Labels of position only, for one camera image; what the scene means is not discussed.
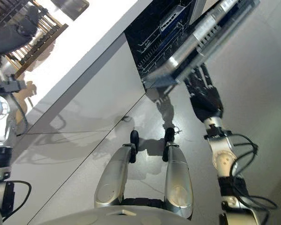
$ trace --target kitchen counter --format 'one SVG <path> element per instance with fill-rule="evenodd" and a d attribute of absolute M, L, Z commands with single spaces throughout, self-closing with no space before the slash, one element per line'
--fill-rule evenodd
<path fill-rule="evenodd" d="M 16 94 L 30 125 L 116 40 L 152 0 L 90 0 L 89 7 L 71 21 L 50 12 L 69 27 L 19 79 L 28 88 Z"/>

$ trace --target dishwasher rack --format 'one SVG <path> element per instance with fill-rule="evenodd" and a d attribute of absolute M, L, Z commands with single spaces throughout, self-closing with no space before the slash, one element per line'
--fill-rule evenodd
<path fill-rule="evenodd" d="M 37 33 L 30 43 L 6 54 L 6 59 L 17 70 L 16 78 L 68 27 L 67 24 L 62 25 L 57 21 L 35 0 L 0 0 L 0 28 L 8 24 L 18 24 L 30 6 L 38 8 Z"/>

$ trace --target wire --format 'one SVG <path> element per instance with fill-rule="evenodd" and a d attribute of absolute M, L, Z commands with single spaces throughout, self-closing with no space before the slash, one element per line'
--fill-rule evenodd
<path fill-rule="evenodd" d="M 23 120 L 24 120 L 24 124 L 25 124 L 25 127 L 24 127 L 24 130 L 22 133 L 20 134 L 17 134 L 16 136 L 19 137 L 19 136 L 22 136 L 24 135 L 27 130 L 28 130 L 28 121 L 27 121 L 27 118 L 26 118 L 26 115 L 23 111 L 23 109 L 21 108 L 20 104 L 18 103 L 18 101 L 15 99 L 14 95 L 12 93 L 10 93 L 10 97 L 11 99 L 13 100 L 13 102 L 16 104 L 16 106 L 18 107 L 18 109 L 20 110 L 21 114 L 22 114 L 22 117 L 23 117 Z"/>
<path fill-rule="evenodd" d="M 29 184 L 29 183 L 26 182 L 26 181 L 22 181 L 22 180 L 12 180 L 11 182 L 12 182 L 12 183 L 22 183 L 22 184 L 27 185 L 27 186 L 28 186 L 28 192 L 27 192 L 27 195 L 26 195 L 24 201 L 22 202 L 22 204 L 19 205 L 19 207 L 16 208 L 14 211 L 12 211 L 11 213 L 9 213 L 9 214 L 3 219 L 3 222 L 5 222 L 8 218 L 10 218 L 13 214 L 15 214 L 20 208 L 22 208 L 22 206 L 27 202 L 27 200 L 28 200 L 28 198 L 29 198 L 29 195 L 30 195 L 30 193 L 31 193 L 31 189 L 32 189 L 31 184 Z"/>
<path fill-rule="evenodd" d="M 244 139 L 246 139 L 248 142 L 244 142 L 244 143 L 236 143 L 236 144 L 233 144 L 234 146 L 244 146 L 244 145 L 250 145 L 252 146 L 252 150 L 240 155 L 234 162 L 233 164 L 231 165 L 231 168 L 230 168 L 230 172 L 229 172 L 229 178 L 230 178 L 230 184 L 233 188 L 233 191 L 234 191 L 234 194 L 235 194 L 235 197 L 238 199 L 238 201 L 240 203 L 242 203 L 244 206 L 248 207 L 248 208 L 251 208 L 251 209 L 254 209 L 254 210 L 257 210 L 257 211 L 264 211 L 266 212 L 266 216 L 264 217 L 263 221 L 262 221 L 262 225 L 265 225 L 270 217 L 270 211 L 269 210 L 276 210 L 278 209 L 278 205 L 271 201 L 270 199 L 267 199 L 265 197 L 261 197 L 261 196 L 256 196 L 256 195 L 247 195 L 245 193 L 243 193 L 241 190 L 239 190 L 239 188 L 236 186 L 236 178 L 237 176 L 242 172 L 244 171 L 255 159 L 256 155 L 257 155 L 257 152 L 258 152 L 258 145 L 254 144 L 247 136 L 245 135 L 241 135 L 241 134 L 232 134 L 230 136 L 240 136 Z M 233 172 L 233 168 L 235 167 L 235 165 L 237 164 L 237 162 L 248 156 L 248 155 L 251 155 L 252 154 L 252 157 L 251 159 L 243 166 L 241 167 L 240 170 L 238 170 L 234 175 L 232 174 Z M 245 202 L 241 197 L 245 197 L 247 198 L 249 201 L 251 201 L 252 203 L 254 203 L 255 205 L 252 205 L 252 204 L 249 204 L 247 202 Z M 261 200 L 264 200 L 265 202 L 268 202 L 270 203 L 270 205 L 264 205 L 262 203 L 260 203 L 259 201 L 257 201 L 256 199 L 261 199 Z"/>

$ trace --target robotic hand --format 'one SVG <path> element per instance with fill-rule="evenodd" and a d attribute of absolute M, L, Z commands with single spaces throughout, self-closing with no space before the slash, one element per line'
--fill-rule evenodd
<path fill-rule="evenodd" d="M 15 25 L 7 25 L 0 29 L 0 64 L 1 55 L 13 51 L 18 47 L 30 42 L 37 31 L 38 10 L 30 7 L 25 17 Z M 0 69 L 0 222 L 2 217 L 6 220 L 19 208 L 13 211 L 14 205 L 14 183 L 25 183 L 24 181 L 4 181 L 10 177 L 10 159 L 12 149 L 17 135 L 15 112 L 17 108 L 21 110 L 13 92 L 25 89 L 24 81 L 17 81 L 13 75 L 7 77 Z"/>

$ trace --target black robot arm segment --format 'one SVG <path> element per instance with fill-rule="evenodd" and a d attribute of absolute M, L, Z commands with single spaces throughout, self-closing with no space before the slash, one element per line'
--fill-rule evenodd
<path fill-rule="evenodd" d="M 37 31 L 38 10 L 28 8 L 27 14 L 19 24 L 7 25 L 0 29 L 0 55 L 11 52 L 32 40 Z"/>
<path fill-rule="evenodd" d="M 205 125 L 207 135 L 204 138 L 210 145 L 213 154 L 212 161 L 217 169 L 222 209 L 226 212 L 220 216 L 220 224 L 259 225 L 255 211 L 266 212 L 266 217 L 261 223 L 266 224 L 269 210 L 277 209 L 278 206 L 264 197 L 249 195 L 245 180 L 241 175 L 255 159 L 258 146 L 248 137 L 233 134 L 224 128 L 223 105 L 204 64 L 193 70 L 185 79 L 185 84 L 191 96 L 193 110 L 197 118 Z M 239 136 L 245 139 L 245 142 L 233 143 L 231 139 L 233 136 Z M 251 150 L 236 157 L 233 151 L 237 146 L 251 146 Z M 239 160 L 246 156 L 251 156 L 251 158 L 245 166 L 239 167 Z M 264 205 L 257 199 L 262 199 L 268 204 Z"/>

